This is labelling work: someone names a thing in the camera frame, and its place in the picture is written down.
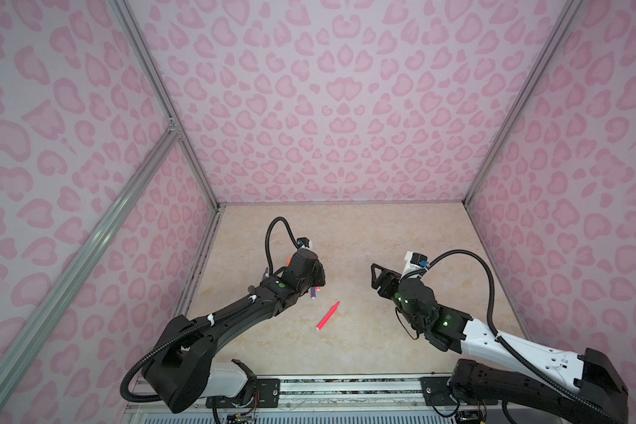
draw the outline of orange marker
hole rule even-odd
[[[325,323],[328,322],[328,320],[330,319],[332,314],[337,310],[338,306],[339,306],[339,302],[335,303],[334,306],[332,308],[330,308],[330,312],[328,312],[328,314],[323,318],[323,320],[320,321],[320,324],[318,324],[318,327],[316,327],[316,330],[322,330],[323,329],[323,327],[325,326]]]

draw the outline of pink heart patterned wall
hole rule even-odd
[[[0,424],[113,423],[119,382],[173,317],[210,218],[172,148],[0,413]]]
[[[217,198],[463,199],[563,1],[131,0]]]
[[[636,423],[636,0],[595,0],[470,209],[540,343],[607,353]]]
[[[0,0],[0,356],[165,128],[103,0]]]

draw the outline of robotic arm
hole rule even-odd
[[[450,254],[467,254],[483,265],[490,284],[488,323],[441,305],[421,277]],[[401,274],[372,264],[372,288],[396,306],[417,335],[442,352],[452,350],[498,363],[513,371],[492,369],[460,359],[448,389],[464,402],[486,399],[513,402],[551,412],[574,424],[619,424],[628,421],[628,390],[602,352],[584,355],[552,349],[498,331],[492,324],[494,281],[485,261],[467,250],[451,250],[431,262],[408,252]]]
[[[273,272],[269,238],[273,225],[283,221],[297,251],[287,267]],[[269,276],[248,295],[208,316],[189,320],[173,318],[163,330],[153,351],[138,361],[120,385],[120,394],[130,402],[162,400],[170,411],[178,413],[200,397],[224,396],[233,403],[247,404],[258,390],[256,376],[240,361],[212,364],[212,358],[228,342],[255,324],[288,309],[311,287],[325,285],[325,272],[306,238],[294,239],[285,218],[272,221],[266,233],[266,257]],[[129,383],[141,370],[157,395],[136,395]]]

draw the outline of ventilation grille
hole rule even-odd
[[[149,414],[144,424],[214,424],[212,414]],[[256,424],[456,424],[434,412],[260,412]]]

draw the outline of beige table surface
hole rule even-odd
[[[370,265],[402,271],[407,250],[429,259],[451,249],[471,250],[487,261],[461,204],[227,206],[188,317],[207,315],[240,299],[266,268],[264,236],[273,218],[288,219],[295,237],[314,243],[326,284],[316,299],[304,295],[277,317],[250,328],[225,346],[217,361],[243,361],[257,375],[452,372],[459,355],[413,341],[398,323],[393,302],[370,287]],[[293,246],[282,223],[271,236],[273,265],[287,263]],[[488,283],[466,255],[443,259],[423,279],[436,299],[485,321]],[[332,305],[322,331],[316,325]],[[496,282],[494,322],[522,332]]]

